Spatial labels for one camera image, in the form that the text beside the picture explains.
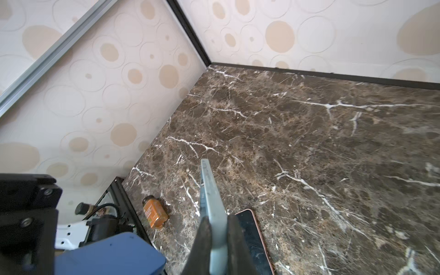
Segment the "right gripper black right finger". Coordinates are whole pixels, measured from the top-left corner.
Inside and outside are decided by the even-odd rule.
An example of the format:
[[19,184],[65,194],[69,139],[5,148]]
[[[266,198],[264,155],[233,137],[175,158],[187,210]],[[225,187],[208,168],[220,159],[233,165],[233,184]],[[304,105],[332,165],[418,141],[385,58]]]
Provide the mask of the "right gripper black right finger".
[[228,216],[228,275],[258,275],[242,227],[235,215]]

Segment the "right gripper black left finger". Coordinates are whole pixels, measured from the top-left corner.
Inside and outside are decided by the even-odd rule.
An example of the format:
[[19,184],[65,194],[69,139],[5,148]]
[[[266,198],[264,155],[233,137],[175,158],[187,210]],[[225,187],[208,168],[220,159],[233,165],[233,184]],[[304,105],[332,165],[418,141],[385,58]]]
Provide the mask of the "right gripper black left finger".
[[211,249],[212,227],[209,218],[203,217],[181,275],[209,275]]

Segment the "light blue phone case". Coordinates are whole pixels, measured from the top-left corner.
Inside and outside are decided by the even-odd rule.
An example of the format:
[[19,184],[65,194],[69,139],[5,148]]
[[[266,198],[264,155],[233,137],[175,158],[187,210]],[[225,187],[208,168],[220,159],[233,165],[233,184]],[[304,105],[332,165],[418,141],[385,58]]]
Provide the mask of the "light blue phone case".
[[201,180],[200,214],[209,218],[212,228],[209,273],[225,275],[228,265],[228,215],[208,159],[201,160]]

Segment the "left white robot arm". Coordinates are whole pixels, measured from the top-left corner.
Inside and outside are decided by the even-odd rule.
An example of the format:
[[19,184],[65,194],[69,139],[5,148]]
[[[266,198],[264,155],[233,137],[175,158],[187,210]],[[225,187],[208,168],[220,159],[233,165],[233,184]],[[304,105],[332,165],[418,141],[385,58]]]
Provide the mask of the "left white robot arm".
[[55,249],[75,250],[86,239],[89,226],[87,221],[58,225],[55,239]]

